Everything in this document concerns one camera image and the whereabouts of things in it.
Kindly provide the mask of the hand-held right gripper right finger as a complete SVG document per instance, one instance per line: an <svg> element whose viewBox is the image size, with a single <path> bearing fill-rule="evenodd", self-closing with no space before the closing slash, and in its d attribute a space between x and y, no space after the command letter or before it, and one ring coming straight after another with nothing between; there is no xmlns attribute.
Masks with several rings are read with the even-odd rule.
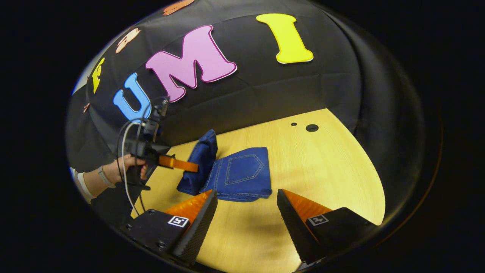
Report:
<svg viewBox="0 0 485 273"><path fill-rule="evenodd" d="M332 210L286 189L278 190L277 206L301 261L307 264L345 254L377 229L347 207Z"/></svg>

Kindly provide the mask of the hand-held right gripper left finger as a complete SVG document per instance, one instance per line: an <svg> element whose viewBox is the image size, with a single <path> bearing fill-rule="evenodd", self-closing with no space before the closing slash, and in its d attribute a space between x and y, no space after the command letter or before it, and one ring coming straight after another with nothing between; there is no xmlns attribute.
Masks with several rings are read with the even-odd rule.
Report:
<svg viewBox="0 0 485 273"><path fill-rule="evenodd" d="M209 190L161 212L149 209L127 221L121 231L149 253L193 265L217 209L217 191Z"/></svg>

